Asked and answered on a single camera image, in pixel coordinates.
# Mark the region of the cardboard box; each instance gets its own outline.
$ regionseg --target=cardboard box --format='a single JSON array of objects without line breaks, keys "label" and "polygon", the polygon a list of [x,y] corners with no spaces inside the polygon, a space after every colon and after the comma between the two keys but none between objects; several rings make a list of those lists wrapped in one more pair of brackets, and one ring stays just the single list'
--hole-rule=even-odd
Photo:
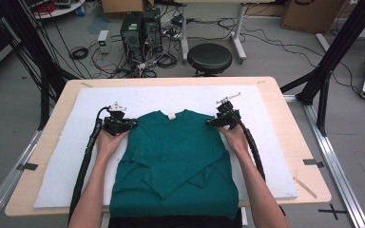
[{"label": "cardboard box", "polygon": [[289,0],[282,18],[284,29],[326,33],[349,0]]},{"label": "cardboard box", "polygon": [[103,0],[103,12],[144,11],[145,0]]}]

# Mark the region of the computer tower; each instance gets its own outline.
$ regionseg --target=computer tower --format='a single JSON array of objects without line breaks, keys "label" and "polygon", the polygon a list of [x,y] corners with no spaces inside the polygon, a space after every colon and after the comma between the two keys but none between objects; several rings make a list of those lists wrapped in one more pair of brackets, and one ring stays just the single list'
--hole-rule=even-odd
[{"label": "computer tower", "polygon": [[127,12],[121,26],[121,38],[124,44],[127,63],[136,65],[144,61],[142,49],[144,37],[142,33],[142,13],[138,11]]},{"label": "computer tower", "polygon": [[144,21],[144,39],[147,41],[150,50],[162,52],[162,25],[159,8],[147,9],[143,16]]}]

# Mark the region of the human hand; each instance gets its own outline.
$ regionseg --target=human hand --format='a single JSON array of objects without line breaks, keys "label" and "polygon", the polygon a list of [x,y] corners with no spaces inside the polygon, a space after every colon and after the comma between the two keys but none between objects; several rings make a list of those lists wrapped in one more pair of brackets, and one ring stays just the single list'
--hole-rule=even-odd
[{"label": "human hand", "polygon": [[240,125],[236,125],[231,130],[227,130],[224,127],[218,127],[218,130],[224,135],[237,156],[248,155],[248,142],[245,139],[244,132]]},{"label": "human hand", "polygon": [[108,162],[115,150],[120,145],[121,140],[129,133],[129,131],[123,132],[118,136],[112,136],[105,130],[101,130],[99,137],[97,138],[97,160],[104,160]]}]

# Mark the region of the black tape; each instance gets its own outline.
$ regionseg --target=black tape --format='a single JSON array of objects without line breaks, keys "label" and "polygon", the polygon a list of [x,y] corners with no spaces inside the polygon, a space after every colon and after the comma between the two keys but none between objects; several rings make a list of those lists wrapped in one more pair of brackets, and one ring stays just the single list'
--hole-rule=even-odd
[{"label": "black tape", "polygon": [[20,171],[24,171],[25,169],[34,171],[34,170],[37,169],[37,166],[38,166],[38,164],[33,164],[33,163],[26,162],[25,164],[17,165],[16,169],[18,169]]},{"label": "black tape", "polygon": [[334,205],[332,203],[330,203],[330,206],[331,206],[331,210],[318,209],[318,211],[322,212],[322,213],[333,213],[334,217],[335,217],[335,220],[338,220],[337,214],[348,214],[347,211],[337,211],[337,210],[335,210]]},{"label": "black tape", "polygon": [[324,163],[322,161],[317,162],[316,160],[303,160],[305,165],[312,165],[316,164],[318,168],[325,167]]}]

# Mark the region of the white paper sheet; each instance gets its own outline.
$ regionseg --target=white paper sheet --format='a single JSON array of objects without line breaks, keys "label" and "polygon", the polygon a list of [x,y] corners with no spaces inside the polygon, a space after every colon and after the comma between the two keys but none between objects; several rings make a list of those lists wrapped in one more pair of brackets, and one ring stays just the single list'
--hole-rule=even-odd
[{"label": "white paper sheet", "polygon": [[[167,115],[181,112],[184,109],[216,116],[218,112],[216,101],[239,92],[241,95],[232,99],[231,103],[235,109],[240,110],[244,124],[253,134],[272,194],[276,199],[297,197],[298,193],[256,86],[101,87],[84,88],[80,91],[60,140],[49,160],[34,207],[69,207],[88,137],[93,129],[97,113],[102,107],[113,105],[115,102],[125,105],[127,107],[126,118],[138,118],[157,110],[161,110]],[[108,114],[104,111],[101,118],[105,116]],[[231,155],[233,179],[239,189],[239,197],[241,200],[246,200],[248,197],[239,162],[230,151],[224,137],[222,139]],[[118,162],[125,152],[126,143],[127,137],[122,141],[107,167],[104,205],[109,205]],[[90,176],[95,154],[96,148],[93,150],[85,184]]]}]

